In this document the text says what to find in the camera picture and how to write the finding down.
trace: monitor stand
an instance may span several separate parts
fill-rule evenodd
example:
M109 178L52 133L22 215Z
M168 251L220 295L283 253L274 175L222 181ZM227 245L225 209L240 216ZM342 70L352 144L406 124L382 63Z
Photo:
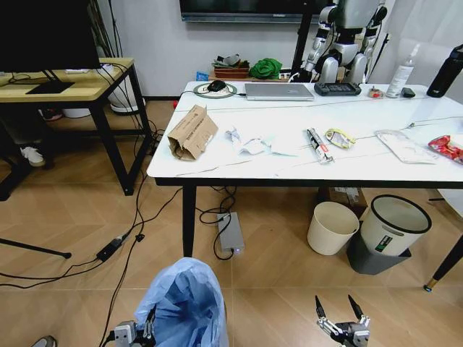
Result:
M62 82L51 70L43 70L49 81L38 85L26 94L59 94L73 85L73 82Z

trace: blue trash bag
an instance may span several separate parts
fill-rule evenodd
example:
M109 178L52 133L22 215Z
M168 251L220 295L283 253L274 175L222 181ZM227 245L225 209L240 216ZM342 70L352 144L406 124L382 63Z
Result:
M135 312L138 329L154 305L156 347L228 347L224 297L207 264L182 258L163 269Z

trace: white trash can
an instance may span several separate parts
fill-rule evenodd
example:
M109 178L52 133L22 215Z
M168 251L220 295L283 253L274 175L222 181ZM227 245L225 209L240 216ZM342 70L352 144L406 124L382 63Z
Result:
M307 233L310 247L323 255L336 254L359 230L357 216L337 202L322 202L314 211Z
M88 108L65 108L63 110L66 118L83 118L90 115Z
M431 218L420 206L386 194L373 199L360 233L371 252L399 256L431 226Z

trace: wooden floor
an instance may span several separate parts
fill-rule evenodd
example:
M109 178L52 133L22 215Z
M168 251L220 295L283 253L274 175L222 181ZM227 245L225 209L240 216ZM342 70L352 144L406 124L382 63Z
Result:
M148 104L158 127L166 126L172 111L168 102ZM119 127L131 121L112 116L111 123ZM52 125L87 129L92 122L63 119ZM128 162L133 142L122 139L119 145ZM73 257L62 260L0 246L3 273L58 275L71 264L93 259L132 223L135 197L122 194L101 143L69 140L58 147L53 169L34 170L7 202L0 202L0 237L69 251ZM0 163L0 176L5 171ZM143 215L153 216L175 190L147 180L140 199ZM461 346L463 262L433 293L424 292L422 285L461 236L463 220L445 202L428 202L438 196L435 190L364 189L368 201L386 192L422 206L433 219L433 229L412 247L412 259L377 276L355 273L344 250L324 257L309 248L306 235L315 189L239 188L235 210L246 246L227 262L213 255L215 227L198 224L194 256L208 263L220 281L230 346L336 346L315 324L316 294L334 322L354 319L347 299L353 295L371 316L370 346ZM182 256L181 198L179 194L145 227L146 238L135 248L110 327L133 319L152 279ZM220 193L201 188L197 206L215 207L221 198ZM0 287L0 345L29 347L38 337L51 334L63 347L97 346L129 243L88 274L30 290Z

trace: sneaker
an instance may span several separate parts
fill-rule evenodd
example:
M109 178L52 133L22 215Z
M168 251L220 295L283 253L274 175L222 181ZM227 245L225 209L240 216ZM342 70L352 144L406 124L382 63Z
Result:
M63 111L57 108L47 108L45 110L38 110L38 112L45 121L57 121L63 116Z
M29 164L35 168L45 165L45 159L38 152L37 148L34 147L24 147L21 148L21 154L24 158L29 160Z
M32 347L57 347L58 343L51 336L44 336L39 341L34 343Z

